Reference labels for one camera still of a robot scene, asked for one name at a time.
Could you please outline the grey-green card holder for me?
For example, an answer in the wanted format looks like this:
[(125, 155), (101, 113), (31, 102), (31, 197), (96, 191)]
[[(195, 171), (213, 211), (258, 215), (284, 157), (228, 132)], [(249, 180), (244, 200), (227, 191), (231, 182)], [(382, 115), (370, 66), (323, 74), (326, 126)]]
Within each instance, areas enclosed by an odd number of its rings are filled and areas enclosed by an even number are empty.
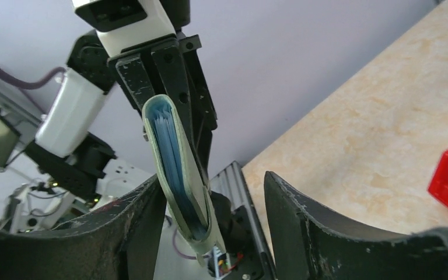
[(163, 94), (151, 97), (142, 118), (157, 177), (179, 233), (195, 253), (199, 265), (214, 248), (226, 252), (208, 183), (202, 178), (176, 105)]

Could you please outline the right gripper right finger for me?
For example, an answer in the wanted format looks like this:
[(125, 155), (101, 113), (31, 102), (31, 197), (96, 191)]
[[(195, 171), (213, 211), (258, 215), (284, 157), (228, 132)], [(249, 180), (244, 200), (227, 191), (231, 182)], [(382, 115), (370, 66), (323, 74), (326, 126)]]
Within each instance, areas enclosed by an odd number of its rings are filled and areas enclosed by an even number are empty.
[(264, 176), (279, 279), (448, 279), (448, 227), (401, 234), (344, 216)]

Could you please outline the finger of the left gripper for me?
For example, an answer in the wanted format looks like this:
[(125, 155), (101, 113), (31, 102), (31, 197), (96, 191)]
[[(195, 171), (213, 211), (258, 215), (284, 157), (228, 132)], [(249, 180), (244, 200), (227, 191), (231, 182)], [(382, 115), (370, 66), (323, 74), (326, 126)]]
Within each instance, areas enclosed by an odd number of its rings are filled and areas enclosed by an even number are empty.
[(198, 58), (198, 36), (170, 37), (152, 49), (163, 86), (173, 101), (202, 179), (207, 182), (209, 156), (217, 116)]
[(115, 77), (133, 109), (141, 113), (144, 104), (156, 93), (147, 59), (142, 54), (115, 57)]

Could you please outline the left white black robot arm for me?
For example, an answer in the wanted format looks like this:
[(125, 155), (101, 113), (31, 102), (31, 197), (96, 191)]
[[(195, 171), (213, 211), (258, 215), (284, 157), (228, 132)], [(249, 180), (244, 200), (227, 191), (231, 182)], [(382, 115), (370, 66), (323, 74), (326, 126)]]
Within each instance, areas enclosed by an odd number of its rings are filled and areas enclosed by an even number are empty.
[(198, 59), (198, 36), (182, 29), (189, 1), (73, 1), (91, 26), (72, 47), (59, 94), (26, 154), (61, 187), (83, 199), (97, 196), (97, 181), (115, 157), (89, 128), (114, 85), (136, 111), (153, 96), (168, 96), (204, 182), (216, 111)]

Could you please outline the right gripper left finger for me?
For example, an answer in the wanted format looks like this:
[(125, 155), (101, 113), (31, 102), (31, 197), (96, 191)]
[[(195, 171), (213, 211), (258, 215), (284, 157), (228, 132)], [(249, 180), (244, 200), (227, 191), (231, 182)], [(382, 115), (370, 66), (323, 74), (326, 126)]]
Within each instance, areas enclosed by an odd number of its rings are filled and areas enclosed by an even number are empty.
[(52, 230), (0, 231), (0, 279), (152, 279), (165, 207), (153, 176)]

